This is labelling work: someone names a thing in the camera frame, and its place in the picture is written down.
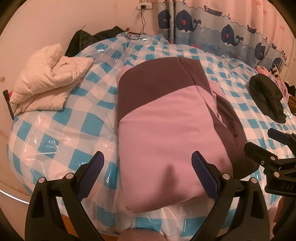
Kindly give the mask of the person's right hand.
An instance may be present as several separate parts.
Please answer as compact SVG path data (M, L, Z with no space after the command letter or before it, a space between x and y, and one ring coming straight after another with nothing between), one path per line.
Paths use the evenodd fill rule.
M295 197L282 197L278 203L273 240L295 240Z

